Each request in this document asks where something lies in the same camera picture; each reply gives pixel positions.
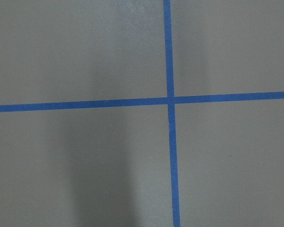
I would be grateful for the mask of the blue tape strip lengthwise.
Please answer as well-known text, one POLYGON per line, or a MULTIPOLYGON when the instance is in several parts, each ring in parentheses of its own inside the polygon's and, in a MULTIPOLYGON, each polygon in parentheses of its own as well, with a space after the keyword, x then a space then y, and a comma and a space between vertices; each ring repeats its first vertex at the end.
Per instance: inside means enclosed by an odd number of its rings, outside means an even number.
POLYGON ((169 122, 169 154, 170 154, 170 174, 171 174, 171 198, 173 226, 180 224, 180 205, 178 191, 178 156, 176 137, 176 116, 175 116, 175 91, 174 91, 174 71, 172 52, 172 24, 171 5, 169 0, 163 1, 164 10, 164 36, 165 36, 165 56, 166 56, 166 79, 167 79, 167 105, 169 122))

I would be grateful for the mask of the blue tape strip crosswise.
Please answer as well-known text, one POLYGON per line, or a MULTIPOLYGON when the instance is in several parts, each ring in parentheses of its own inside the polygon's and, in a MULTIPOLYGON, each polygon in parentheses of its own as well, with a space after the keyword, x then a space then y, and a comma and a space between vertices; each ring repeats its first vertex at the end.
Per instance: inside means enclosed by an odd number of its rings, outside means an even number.
POLYGON ((0 113, 64 110, 64 109, 105 108, 105 107, 125 107, 125 106, 146 106, 146 105, 193 104, 193 103, 208 103, 208 102, 229 102, 229 101, 253 101, 253 100, 270 100, 270 99, 284 99, 284 91, 283 92, 265 92, 265 93, 220 94, 220 95, 203 95, 203 96, 175 96, 175 97, 118 99, 118 100, 0 105, 0 113))

